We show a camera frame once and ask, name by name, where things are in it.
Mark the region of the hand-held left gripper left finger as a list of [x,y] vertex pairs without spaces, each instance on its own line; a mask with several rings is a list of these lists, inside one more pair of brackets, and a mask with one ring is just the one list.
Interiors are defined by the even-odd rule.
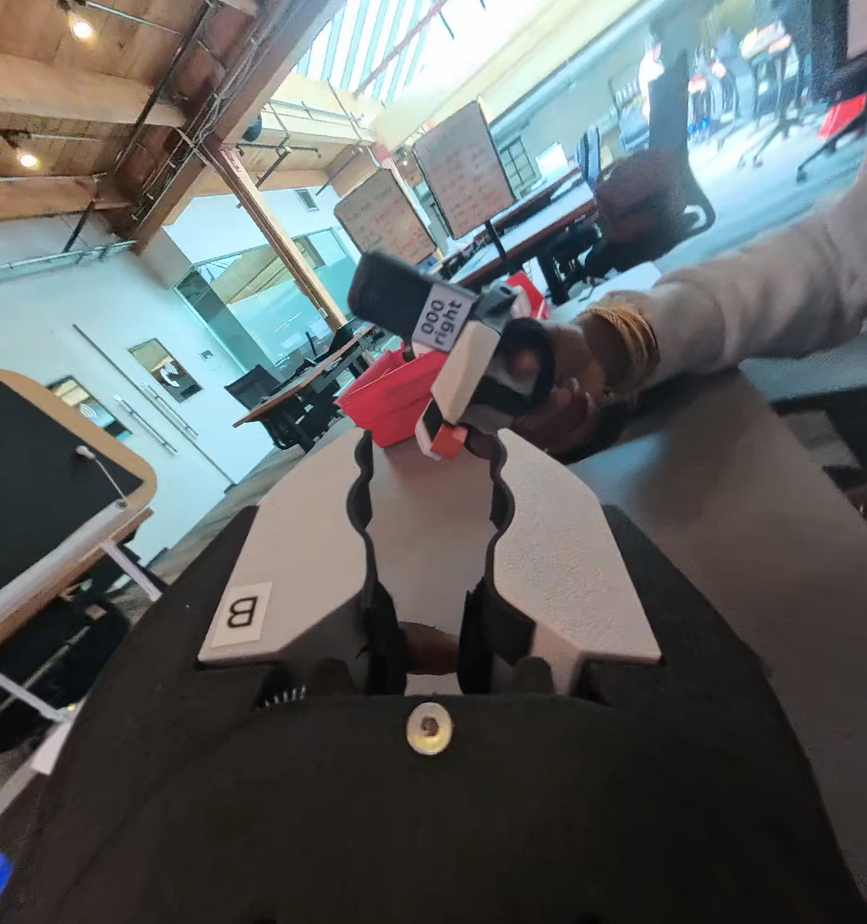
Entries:
[[371,462],[370,433],[343,433],[266,493],[199,664],[358,664],[368,654],[360,610],[369,558],[347,501]]

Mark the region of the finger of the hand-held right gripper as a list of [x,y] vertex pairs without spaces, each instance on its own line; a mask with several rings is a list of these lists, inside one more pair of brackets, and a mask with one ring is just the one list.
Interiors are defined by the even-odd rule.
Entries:
[[432,386],[432,399],[445,423],[459,424],[496,350],[495,329],[463,328]]

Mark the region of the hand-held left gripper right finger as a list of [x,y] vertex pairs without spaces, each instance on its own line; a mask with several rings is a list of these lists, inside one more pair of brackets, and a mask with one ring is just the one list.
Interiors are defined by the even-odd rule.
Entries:
[[543,659],[562,694],[575,693],[589,663],[658,664],[661,648],[594,492],[511,431],[497,435],[491,475],[490,650],[509,665]]

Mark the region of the red plastic bin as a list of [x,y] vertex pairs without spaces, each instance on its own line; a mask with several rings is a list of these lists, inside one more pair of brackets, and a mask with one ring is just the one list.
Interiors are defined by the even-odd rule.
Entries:
[[518,271],[509,276],[507,285],[518,293],[515,295],[514,304],[511,307],[513,318],[531,318],[537,321],[550,320],[551,310],[548,302],[526,272]]
[[413,439],[446,359],[438,351],[414,359],[406,359],[402,350],[385,352],[335,399],[335,406],[379,448]]

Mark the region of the person's right forearm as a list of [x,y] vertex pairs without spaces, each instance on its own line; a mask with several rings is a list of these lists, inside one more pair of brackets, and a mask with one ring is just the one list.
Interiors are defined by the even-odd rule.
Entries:
[[641,305],[659,347],[651,385],[855,337],[867,318],[867,152],[838,199],[727,257],[671,272]]

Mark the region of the person's right hand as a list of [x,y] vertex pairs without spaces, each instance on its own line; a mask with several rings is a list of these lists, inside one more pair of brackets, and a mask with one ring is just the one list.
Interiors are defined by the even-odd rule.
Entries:
[[554,381],[548,398],[511,430],[549,456],[570,456],[596,431],[598,401],[607,374],[601,363],[601,329],[591,313],[569,324],[545,322],[554,355]]

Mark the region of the person's left hand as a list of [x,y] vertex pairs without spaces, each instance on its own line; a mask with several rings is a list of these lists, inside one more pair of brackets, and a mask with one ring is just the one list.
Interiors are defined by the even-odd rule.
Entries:
[[404,638],[407,674],[447,676],[457,671],[457,635],[413,622],[401,622],[399,629]]

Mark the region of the whiteboard with red notes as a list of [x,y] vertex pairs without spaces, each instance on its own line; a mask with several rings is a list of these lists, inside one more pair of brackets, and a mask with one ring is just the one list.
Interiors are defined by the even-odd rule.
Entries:
[[514,191],[478,101],[420,136],[413,150],[453,239],[466,237],[514,206]]
[[337,202],[334,214],[361,255],[378,251],[417,267],[437,254],[429,229],[383,167]]

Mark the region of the black office chair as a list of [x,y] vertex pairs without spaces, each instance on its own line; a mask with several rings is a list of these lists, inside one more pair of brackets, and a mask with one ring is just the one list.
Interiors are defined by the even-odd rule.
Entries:
[[279,394],[283,385],[276,376],[258,364],[234,382],[225,385],[224,389],[245,411],[251,412]]

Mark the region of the gold bangles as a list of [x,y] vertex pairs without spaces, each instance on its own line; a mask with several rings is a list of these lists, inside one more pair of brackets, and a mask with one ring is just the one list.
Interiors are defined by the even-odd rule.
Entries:
[[619,397],[640,390],[657,371],[661,353],[639,302],[614,293],[594,303],[588,316],[594,325],[603,322],[618,338],[613,352],[619,360],[614,372],[605,374],[607,393]]

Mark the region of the brown office chair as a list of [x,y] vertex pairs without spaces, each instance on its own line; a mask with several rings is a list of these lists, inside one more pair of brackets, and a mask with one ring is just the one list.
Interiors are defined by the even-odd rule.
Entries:
[[594,190],[601,237],[655,260],[710,230],[716,211],[686,146],[650,147],[614,162]]

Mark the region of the black panel wooden rim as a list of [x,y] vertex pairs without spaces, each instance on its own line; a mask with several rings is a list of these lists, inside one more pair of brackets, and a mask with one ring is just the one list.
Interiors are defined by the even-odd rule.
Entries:
[[0,370],[0,625],[141,525],[151,466],[46,387]]

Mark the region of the white metal frame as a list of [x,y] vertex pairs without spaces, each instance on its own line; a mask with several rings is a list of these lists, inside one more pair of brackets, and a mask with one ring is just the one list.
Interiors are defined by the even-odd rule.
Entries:
[[125,544],[106,539],[95,561],[11,629],[0,627],[0,751],[65,727],[125,641],[129,617],[111,600],[127,577],[151,602],[168,585]]

